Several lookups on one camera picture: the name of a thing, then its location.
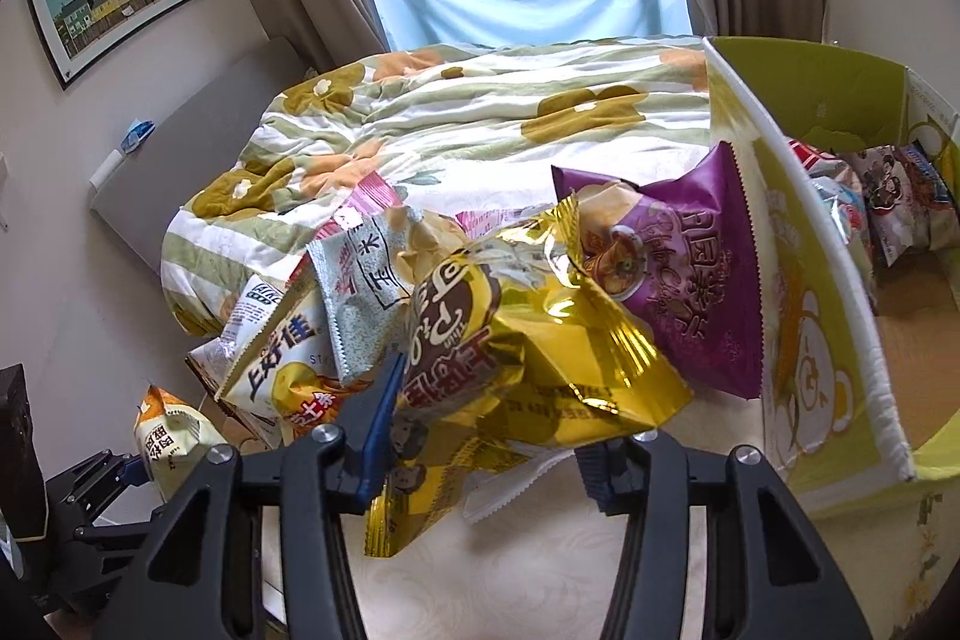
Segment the cartoon blue snack bag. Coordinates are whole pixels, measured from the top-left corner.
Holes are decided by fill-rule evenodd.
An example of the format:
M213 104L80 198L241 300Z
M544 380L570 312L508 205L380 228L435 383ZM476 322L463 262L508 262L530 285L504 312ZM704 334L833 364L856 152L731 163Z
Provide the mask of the cartoon blue snack bag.
M836 156L850 164L854 182L811 182L877 308L878 262L890 268L908 252L958 247L957 202L919 143Z

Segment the red white snack bag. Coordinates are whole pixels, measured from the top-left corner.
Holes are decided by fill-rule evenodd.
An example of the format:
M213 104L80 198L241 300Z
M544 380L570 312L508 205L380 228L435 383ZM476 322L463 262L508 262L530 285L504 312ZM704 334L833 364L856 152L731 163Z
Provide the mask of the red white snack bag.
M833 152L822 151L796 138L789 138L788 143L794 156L799 159L800 165L804 167L811 179L828 177L830 181L843 185L851 185L854 182L854 172L850 164L838 158Z

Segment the pink white snack bag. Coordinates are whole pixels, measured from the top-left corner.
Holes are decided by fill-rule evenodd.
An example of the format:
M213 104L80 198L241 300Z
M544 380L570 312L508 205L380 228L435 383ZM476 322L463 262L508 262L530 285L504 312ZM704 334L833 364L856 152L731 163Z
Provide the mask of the pink white snack bag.
M316 229L314 237L327 239L327 237L342 234L345 230L359 226L366 218L382 213L386 208L403 204L397 191L387 184L381 175L376 172L364 175L348 195L347 200ZM537 205L524 206L524 208L467 209L467 211L452 213L451 218L460 229L464 230L464 234L469 239L478 239L496 227L528 218L537 211L539 211Z

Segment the grey headboard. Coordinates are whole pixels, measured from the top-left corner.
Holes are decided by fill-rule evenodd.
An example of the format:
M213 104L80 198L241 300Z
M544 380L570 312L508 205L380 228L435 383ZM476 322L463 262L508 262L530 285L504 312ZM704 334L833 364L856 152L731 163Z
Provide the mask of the grey headboard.
M156 125L93 185L89 209L151 271L178 209L231 167L268 104L308 65L277 37L252 50Z

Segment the purple chip bag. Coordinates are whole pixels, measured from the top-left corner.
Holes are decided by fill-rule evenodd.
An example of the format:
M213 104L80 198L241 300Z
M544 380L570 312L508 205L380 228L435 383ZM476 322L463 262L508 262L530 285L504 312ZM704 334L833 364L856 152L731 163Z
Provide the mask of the purple chip bag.
M761 281L747 198L729 143L670 181L636 185L556 167L579 203L586 269L651 328L686 380L743 399L763 380Z

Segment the white black barcode snack bag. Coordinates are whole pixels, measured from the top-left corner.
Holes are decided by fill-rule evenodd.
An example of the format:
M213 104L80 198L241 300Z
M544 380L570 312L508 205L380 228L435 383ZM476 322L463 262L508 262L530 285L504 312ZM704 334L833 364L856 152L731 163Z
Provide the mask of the white black barcode snack bag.
M279 287L252 276L229 312L223 331L187 354L185 362L208 392L216 392L223 385L233 360L259 333L280 302L281 294Z

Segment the floral green striped quilt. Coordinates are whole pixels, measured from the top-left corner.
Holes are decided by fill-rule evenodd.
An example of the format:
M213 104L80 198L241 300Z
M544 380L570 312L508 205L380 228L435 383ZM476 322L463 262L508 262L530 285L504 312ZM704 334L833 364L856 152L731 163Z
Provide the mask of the floral green striped quilt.
M182 330L223 330L251 276L283 284L364 175L434 213L546 205L553 167L635 184L685 174L709 145L697 39L434 46L381 53L283 89L161 245Z

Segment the gold yellow snack bag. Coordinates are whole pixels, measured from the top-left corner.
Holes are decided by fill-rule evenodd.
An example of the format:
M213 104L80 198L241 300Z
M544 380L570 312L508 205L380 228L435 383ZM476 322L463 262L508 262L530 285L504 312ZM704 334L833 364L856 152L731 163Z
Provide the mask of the gold yellow snack bag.
M392 557L473 473L656 429L693 398L651 336L587 273L568 197L448 255L413 291L394 464L364 552Z

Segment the white yellow chip bag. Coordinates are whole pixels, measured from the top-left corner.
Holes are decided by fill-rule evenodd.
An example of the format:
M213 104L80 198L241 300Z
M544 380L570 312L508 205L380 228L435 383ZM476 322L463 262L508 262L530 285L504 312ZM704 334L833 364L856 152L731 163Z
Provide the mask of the white yellow chip bag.
M334 422L347 399L371 385L370 377L340 380L319 283L302 271L233 360L217 400L277 424L290 443Z

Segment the grey-green corn snack bag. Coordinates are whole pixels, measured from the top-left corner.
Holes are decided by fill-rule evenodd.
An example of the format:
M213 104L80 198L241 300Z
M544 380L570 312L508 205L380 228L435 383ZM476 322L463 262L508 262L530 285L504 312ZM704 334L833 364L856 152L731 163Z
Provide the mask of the grey-green corn snack bag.
M308 245L343 386L368 380L404 338L413 278L398 268L398 253L418 218L416 209L391 206Z

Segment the orange white snack bag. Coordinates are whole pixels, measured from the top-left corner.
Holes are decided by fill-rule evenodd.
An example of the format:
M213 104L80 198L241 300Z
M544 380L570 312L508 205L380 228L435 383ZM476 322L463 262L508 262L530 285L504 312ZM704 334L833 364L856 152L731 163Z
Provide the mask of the orange white snack bag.
M155 385L148 386L140 403L133 437L164 502L178 492L210 448L226 443L199 409Z

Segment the green cardboard snack box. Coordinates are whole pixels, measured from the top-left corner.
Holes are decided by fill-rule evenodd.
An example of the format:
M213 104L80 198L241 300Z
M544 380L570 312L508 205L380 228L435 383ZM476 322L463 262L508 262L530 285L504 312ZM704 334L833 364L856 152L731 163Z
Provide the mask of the green cardboard snack box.
M918 253L864 281L797 148L919 143L955 185L957 110L868 53L759 37L704 48L711 130L736 150L760 259L763 450L875 637L913 637L958 560L958 257Z

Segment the blue white item on headboard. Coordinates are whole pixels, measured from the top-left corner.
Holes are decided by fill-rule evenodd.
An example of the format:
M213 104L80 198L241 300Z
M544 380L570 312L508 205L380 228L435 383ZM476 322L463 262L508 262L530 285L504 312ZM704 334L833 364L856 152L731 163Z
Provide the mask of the blue white item on headboard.
M119 146L107 154L104 161L99 164L98 169L94 170L89 177L89 188L99 190L125 159L130 158L133 152L139 151L143 143L151 136L151 133L155 131L155 128L156 124L153 120L133 120L125 135L122 136Z

